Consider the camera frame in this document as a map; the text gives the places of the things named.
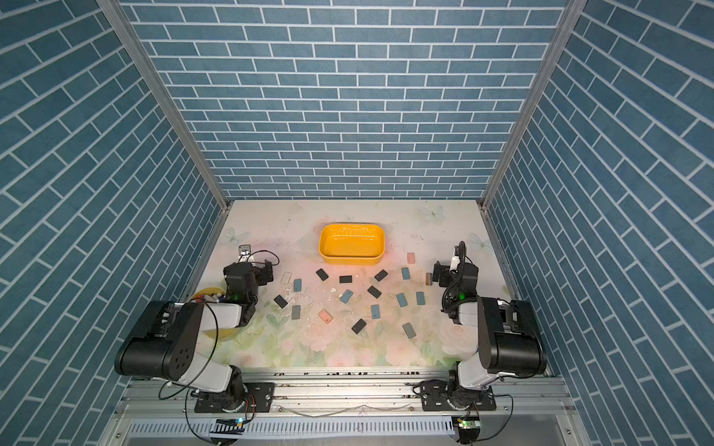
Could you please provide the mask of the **clear plastic eraser wrapper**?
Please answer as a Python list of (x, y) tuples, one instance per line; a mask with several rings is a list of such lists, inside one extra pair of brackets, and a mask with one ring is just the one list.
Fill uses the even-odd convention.
[(280, 280), (280, 284), (288, 285), (291, 283), (291, 280), (292, 280), (292, 273), (290, 271), (286, 271)]

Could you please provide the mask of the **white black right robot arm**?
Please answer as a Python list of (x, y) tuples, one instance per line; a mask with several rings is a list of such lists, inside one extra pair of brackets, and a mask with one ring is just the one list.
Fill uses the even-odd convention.
[(476, 330), (476, 348), (450, 374), (455, 390), (487, 390), (502, 378), (528, 379), (547, 368), (533, 306), (522, 300), (482, 297), (479, 269), (468, 260), (434, 264), (431, 278), (444, 289), (442, 313)]

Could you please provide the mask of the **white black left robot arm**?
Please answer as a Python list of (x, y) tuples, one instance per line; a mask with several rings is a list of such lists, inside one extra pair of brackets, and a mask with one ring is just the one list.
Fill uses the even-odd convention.
[(240, 370), (196, 352), (200, 334), (241, 328), (258, 304), (258, 288), (273, 281), (273, 263), (234, 262), (223, 269), (223, 297), (199, 297), (186, 303), (152, 301), (115, 356), (119, 375), (161, 378), (209, 395), (241, 401), (245, 386)]

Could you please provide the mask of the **pink eraser bottom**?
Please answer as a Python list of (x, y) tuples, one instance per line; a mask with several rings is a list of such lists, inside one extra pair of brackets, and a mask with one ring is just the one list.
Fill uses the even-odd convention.
[(321, 310), (318, 313), (318, 317), (325, 324), (330, 324), (334, 320), (333, 316), (327, 310)]

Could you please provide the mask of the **light blue eraser centre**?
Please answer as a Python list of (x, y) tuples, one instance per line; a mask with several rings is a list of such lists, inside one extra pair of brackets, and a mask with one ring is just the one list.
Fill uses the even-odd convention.
[(351, 297), (353, 296), (353, 291), (351, 290), (346, 290), (342, 296), (340, 297), (340, 301), (344, 304), (348, 304), (349, 301), (351, 300)]

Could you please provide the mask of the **yellow plastic storage box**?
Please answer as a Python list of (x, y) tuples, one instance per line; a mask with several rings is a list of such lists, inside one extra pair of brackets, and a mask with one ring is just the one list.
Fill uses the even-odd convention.
[(321, 232), (319, 253), (330, 265), (377, 265), (385, 251), (385, 232), (376, 224), (332, 223)]

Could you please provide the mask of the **yellow cup of pens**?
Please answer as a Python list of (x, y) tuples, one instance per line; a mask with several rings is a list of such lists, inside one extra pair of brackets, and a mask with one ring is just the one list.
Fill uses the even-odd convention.
[(243, 310), (240, 305), (228, 301), (223, 288), (201, 289), (194, 294), (189, 302), (208, 306), (204, 309), (201, 330), (209, 337), (226, 340), (235, 335)]

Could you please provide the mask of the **left electronics board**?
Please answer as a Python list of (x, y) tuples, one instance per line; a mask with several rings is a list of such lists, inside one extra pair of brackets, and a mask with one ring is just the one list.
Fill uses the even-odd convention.
[(219, 418), (214, 427), (209, 431), (209, 438), (215, 444), (232, 444), (239, 436), (245, 433), (245, 419)]

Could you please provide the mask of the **electronics board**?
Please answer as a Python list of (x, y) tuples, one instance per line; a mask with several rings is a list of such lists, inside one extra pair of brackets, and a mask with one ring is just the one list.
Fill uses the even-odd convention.
[(470, 445), (479, 439), (482, 430), (482, 423), (479, 418), (475, 416), (453, 417), (452, 425), (454, 429), (453, 438), (458, 444)]
[(209, 438), (215, 444), (232, 444), (239, 436), (245, 433), (245, 419), (219, 418), (214, 427), (209, 431)]

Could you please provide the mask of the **right electronics board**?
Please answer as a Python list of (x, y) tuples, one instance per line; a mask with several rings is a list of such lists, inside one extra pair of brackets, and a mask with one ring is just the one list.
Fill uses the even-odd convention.
[(475, 416), (453, 417), (452, 425), (454, 429), (453, 438), (458, 444), (470, 445), (479, 439), (482, 430), (482, 423), (479, 418)]

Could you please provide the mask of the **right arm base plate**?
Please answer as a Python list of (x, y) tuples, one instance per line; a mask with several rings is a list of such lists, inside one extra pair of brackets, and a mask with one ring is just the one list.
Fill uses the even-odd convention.
[(438, 379), (426, 380), (412, 388), (425, 412), (494, 411), (496, 401), (492, 391), (465, 390), (456, 384)]

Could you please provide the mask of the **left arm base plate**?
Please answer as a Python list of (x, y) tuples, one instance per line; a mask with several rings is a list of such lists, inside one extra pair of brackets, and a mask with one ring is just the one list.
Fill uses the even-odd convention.
[(194, 411), (197, 414), (267, 413), (273, 403), (273, 382), (244, 383), (221, 393), (198, 391)]

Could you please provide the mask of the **aluminium mounting rail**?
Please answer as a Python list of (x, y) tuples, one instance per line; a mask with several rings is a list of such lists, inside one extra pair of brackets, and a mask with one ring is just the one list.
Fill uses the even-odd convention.
[(275, 391), (270, 416), (327, 417), (350, 414), (464, 414), (473, 416), (565, 416), (576, 407), (563, 379), (537, 377), (496, 381), (484, 391), (492, 391), (494, 411), (422, 410), (413, 386), (431, 379), (453, 383), (446, 369), (392, 367), (335, 369), (297, 368), (255, 369), (243, 372), (244, 383), (273, 382)]

